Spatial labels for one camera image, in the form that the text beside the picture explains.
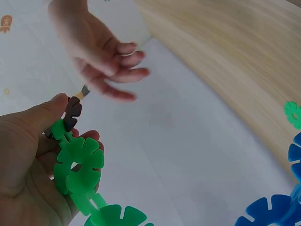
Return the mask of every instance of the green toy chain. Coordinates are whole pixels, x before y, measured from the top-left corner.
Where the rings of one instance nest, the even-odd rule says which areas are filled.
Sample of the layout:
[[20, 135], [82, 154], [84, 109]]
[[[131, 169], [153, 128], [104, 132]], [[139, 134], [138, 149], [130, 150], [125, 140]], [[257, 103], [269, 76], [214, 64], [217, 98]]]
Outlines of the green toy chain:
[[[63, 195], [69, 195], [79, 211], [89, 216], [84, 226], [139, 226], [146, 221], [146, 215], [134, 207], [127, 206], [121, 218], [120, 205], [107, 205], [96, 193], [95, 186], [100, 180], [104, 165], [103, 151], [92, 138], [74, 138], [67, 132], [62, 119], [50, 128], [54, 139], [60, 141], [61, 151], [54, 167], [54, 180]], [[81, 165], [78, 172], [72, 171], [73, 163]]]

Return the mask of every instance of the orange symbol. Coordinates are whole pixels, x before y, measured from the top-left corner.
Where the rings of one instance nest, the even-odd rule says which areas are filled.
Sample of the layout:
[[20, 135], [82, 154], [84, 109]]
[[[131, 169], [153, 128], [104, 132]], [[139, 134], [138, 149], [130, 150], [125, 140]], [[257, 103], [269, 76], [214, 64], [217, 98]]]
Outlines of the orange symbol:
[[1, 27], [0, 32], [8, 32], [10, 30], [11, 23], [13, 22], [13, 17], [10, 15], [6, 15], [1, 19]]

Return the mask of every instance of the child's hand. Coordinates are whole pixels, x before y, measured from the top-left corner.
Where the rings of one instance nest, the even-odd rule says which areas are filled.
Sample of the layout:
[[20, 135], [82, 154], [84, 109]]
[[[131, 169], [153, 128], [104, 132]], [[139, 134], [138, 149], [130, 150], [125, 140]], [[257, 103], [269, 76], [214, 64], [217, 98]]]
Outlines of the child's hand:
[[[0, 225], [67, 226], [77, 214], [70, 196], [62, 195], [51, 180], [59, 143], [42, 135], [60, 119], [67, 103], [67, 96], [59, 94], [27, 111], [0, 117]], [[99, 134], [92, 130], [82, 137], [98, 140]]]
[[88, 84], [112, 98], [135, 100], [134, 94], [115, 89], [108, 81], [135, 82], [149, 75], [146, 68], [132, 69], [143, 60], [144, 53], [134, 52], [134, 43], [120, 43], [89, 13], [87, 0], [53, 0], [49, 14], [62, 44]]

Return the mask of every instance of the small yellow object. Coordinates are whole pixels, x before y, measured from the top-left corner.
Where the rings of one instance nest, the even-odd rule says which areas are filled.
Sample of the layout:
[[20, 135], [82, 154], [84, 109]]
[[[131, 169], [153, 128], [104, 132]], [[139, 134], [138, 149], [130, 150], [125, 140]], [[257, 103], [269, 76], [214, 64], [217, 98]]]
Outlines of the small yellow object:
[[5, 89], [4, 89], [4, 94], [5, 94], [5, 95], [8, 95], [8, 94], [9, 94], [9, 89], [8, 89], [8, 88], [5, 88]]

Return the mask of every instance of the fingernail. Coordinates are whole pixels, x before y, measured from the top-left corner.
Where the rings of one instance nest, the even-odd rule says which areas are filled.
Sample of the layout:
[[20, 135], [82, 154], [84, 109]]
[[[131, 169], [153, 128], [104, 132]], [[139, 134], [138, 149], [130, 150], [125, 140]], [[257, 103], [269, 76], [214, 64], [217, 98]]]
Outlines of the fingernail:
[[57, 99], [59, 99], [61, 97], [61, 95], [65, 95], [64, 93], [59, 93], [59, 94], [56, 94], [52, 99], [51, 101], [56, 101]]

